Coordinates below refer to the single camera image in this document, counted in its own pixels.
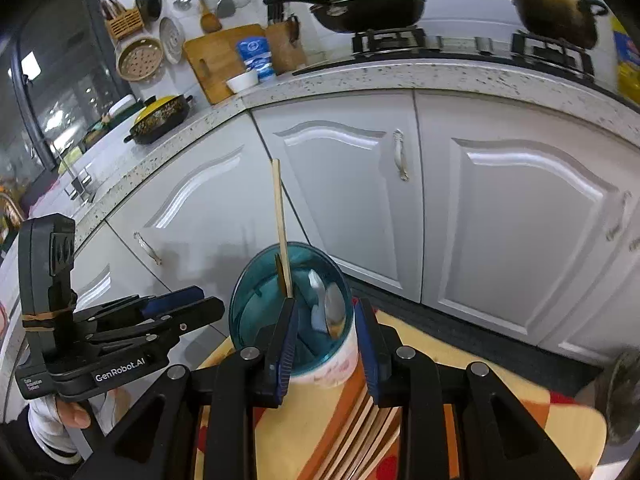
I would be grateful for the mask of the left gloved hand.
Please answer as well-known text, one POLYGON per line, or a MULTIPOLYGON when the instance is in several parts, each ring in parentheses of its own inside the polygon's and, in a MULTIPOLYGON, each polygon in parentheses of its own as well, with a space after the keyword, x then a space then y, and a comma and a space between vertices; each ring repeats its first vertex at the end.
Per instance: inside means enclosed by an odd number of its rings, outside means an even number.
MULTIPOLYGON (((66 403, 57 396, 43 396, 29 401, 27 406, 29 429, 43 452, 63 464, 78 462, 80 453, 68 430, 91 427, 89 412, 78 403, 66 403)), ((90 406, 102 432, 108 434, 127 409, 127 393, 112 390, 90 406)))

